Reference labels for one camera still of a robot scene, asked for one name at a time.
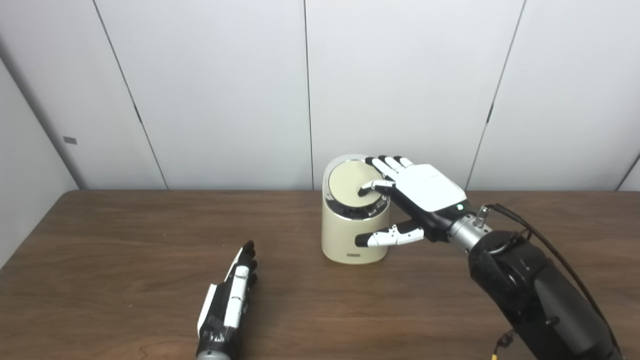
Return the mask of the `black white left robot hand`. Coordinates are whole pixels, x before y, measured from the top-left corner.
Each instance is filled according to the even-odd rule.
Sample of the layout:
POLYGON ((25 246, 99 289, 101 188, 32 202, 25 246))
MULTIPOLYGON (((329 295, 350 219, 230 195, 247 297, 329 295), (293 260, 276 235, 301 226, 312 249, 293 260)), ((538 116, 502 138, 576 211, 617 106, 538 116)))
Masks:
POLYGON ((198 317, 197 360, 238 360, 243 350, 243 319, 258 282, 255 243, 237 252, 224 281, 210 284, 198 317))

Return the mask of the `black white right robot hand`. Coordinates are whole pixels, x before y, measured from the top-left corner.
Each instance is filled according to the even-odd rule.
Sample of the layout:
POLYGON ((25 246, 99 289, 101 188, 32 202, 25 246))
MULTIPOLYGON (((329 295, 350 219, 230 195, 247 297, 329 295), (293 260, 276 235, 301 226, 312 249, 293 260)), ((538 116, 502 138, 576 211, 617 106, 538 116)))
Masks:
POLYGON ((450 243, 450 229, 473 214, 466 192, 431 164, 414 164, 403 156, 366 157, 381 179, 363 184, 358 196, 377 192, 389 198, 409 220, 355 237, 358 248, 380 248, 419 240, 450 243))

